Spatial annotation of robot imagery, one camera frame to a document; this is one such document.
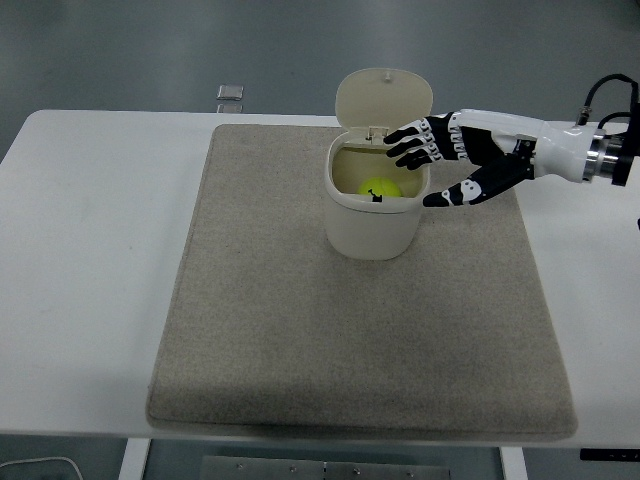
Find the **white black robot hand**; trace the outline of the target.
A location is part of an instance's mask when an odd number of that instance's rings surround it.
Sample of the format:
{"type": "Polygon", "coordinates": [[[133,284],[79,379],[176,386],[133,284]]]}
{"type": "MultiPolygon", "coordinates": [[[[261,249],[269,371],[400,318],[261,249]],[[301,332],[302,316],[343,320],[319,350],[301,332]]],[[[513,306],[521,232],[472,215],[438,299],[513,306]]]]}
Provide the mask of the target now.
{"type": "Polygon", "coordinates": [[[414,120],[384,138],[399,168],[417,170],[441,161],[468,161],[467,178],[424,197],[423,205],[475,205],[545,175],[584,180],[593,127],[562,129],[540,119],[463,109],[414,120]]]}

